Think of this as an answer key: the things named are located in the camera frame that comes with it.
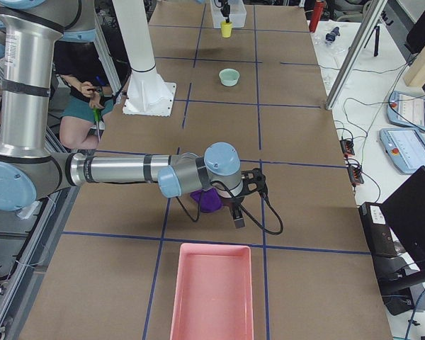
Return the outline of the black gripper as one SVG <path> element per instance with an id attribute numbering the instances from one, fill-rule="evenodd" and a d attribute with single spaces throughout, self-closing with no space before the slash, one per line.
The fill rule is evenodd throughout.
<path id="1" fill-rule="evenodd" d="M 224 17 L 230 16 L 230 4 L 228 0 L 220 0 L 220 12 Z"/>
<path id="2" fill-rule="evenodd" d="M 242 171 L 242 191 L 241 196 L 247 196 L 257 192 L 260 196 L 268 195 L 266 177 L 260 168 Z M 244 217 L 241 208 L 232 208 L 232 219 L 236 228 L 245 227 Z"/>

